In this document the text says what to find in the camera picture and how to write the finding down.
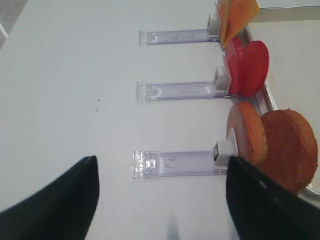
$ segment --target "white clip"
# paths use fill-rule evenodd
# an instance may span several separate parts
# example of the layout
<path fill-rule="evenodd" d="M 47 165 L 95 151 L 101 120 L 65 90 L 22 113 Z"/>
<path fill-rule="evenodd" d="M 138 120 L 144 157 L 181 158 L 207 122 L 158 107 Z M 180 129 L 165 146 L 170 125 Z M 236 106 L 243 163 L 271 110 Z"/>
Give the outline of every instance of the white clip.
<path fill-rule="evenodd" d="M 235 129 L 231 128 L 225 141 L 217 141 L 212 150 L 214 165 L 227 167 L 231 156 L 238 155 Z"/>
<path fill-rule="evenodd" d="M 225 67 L 217 66 L 214 73 L 213 86 L 216 93 L 228 94 L 231 84 L 231 77 Z"/>
<path fill-rule="evenodd" d="M 215 12 L 211 12 L 209 14 L 208 23 L 206 26 L 206 32 L 210 36 L 218 36 L 220 33 L 220 27 L 221 27 L 221 19 L 217 12 L 217 4 L 215 4 Z"/>

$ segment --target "orange cookie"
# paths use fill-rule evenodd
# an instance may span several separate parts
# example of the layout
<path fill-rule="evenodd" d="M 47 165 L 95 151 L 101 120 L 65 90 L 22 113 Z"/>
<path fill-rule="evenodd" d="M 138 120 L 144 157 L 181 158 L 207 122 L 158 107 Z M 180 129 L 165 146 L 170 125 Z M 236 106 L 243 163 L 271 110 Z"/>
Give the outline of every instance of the orange cookie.
<path fill-rule="evenodd" d="M 261 117 L 267 159 L 257 167 L 292 193 L 303 190 L 318 167 L 318 145 L 310 124 L 298 112 L 277 110 Z"/>
<path fill-rule="evenodd" d="M 247 102 L 231 107 L 228 115 L 226 136 L 234 128 L 238 155 L 253 165 L 267 158 L 267 139 L 264 126 L 255 108 Z"/>

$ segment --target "white surface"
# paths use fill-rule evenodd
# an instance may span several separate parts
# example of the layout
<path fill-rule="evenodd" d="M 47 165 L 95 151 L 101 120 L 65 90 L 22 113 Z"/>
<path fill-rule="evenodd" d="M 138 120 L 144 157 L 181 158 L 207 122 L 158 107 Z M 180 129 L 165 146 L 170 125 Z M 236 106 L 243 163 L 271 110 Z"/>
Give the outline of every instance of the white surface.
<path fill-rule="evenodd" d="M 318 6 L 320 0 L 256 0 L 260 8 Z"/>
<path fill-rule="evenodd" d="M 225 138 L 229 100 L 135 103 L 137 81 L 213 79 L 216 43 L 138 46 L 138 30 L 205 28 L 212 9 L 211 0 L 29 0 L 0 52 L 0 211 L 97 155 L 88 240 L 163 240 L 170 216 L 181 240 L 228 239 L 224 176 L 131 178 L 132 150 L 209 150 Z"/>

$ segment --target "clear plastic holder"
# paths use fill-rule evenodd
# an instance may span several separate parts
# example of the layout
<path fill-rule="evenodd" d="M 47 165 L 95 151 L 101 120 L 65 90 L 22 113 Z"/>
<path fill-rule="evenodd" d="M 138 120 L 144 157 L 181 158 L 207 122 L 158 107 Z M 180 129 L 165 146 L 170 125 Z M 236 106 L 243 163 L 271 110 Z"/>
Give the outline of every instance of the clear plastic holder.
<path fill-rule="evenodd" d="M 199 82 L 137 82 L 135 100 L 137 103 L 158 102 L 167 100 L 187 100 L 187 99 L 220 99 L 230 98 L 227 91 L 220 89 L 215 81 Z"/>
<path fill-rule="evenodd" d="M 226 175 L 226 166 L 216 166 L 213 151 L 133 151 L 133 179 L 178 176 Z"/>
<path fill-rule="evenodd" d="M 140 47 L 163 44 L 186 44 L 219 42 L 217 35 L 208 35 L 207 29 L 178 30 L 178 31 L 139 31 Z"/>

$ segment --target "red plastic lid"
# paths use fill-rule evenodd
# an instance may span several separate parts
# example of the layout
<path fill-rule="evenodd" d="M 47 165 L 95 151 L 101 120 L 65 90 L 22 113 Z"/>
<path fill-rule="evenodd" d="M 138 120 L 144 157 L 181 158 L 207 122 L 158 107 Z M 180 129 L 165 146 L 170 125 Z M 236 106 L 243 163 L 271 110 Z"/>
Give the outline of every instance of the red plastic lid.
<path fill-rule="evenodd" d="M 229 95 L 238 94 L 242 88 L 244 75 L 243 50 L 243 45 L 237 36 L 232 38 L 226 46 L 225 60 L 231 76 Z"/>
<path fill-rule="evenodd" d="M 234 37 L 226 47 L 225 61 L 231 76 L 229 95 L 252 97 L 262 88 L 269 70 L 269 52 L 262 41 L 251 41 L 243 49 Z"/>
<path fill-rule="evenodd" d="M 269 52 L 262 41 L 251 41 L 244 48 L 243 67 L 240 94 L 251 97 L 263 87 L 269 70 Z"/>

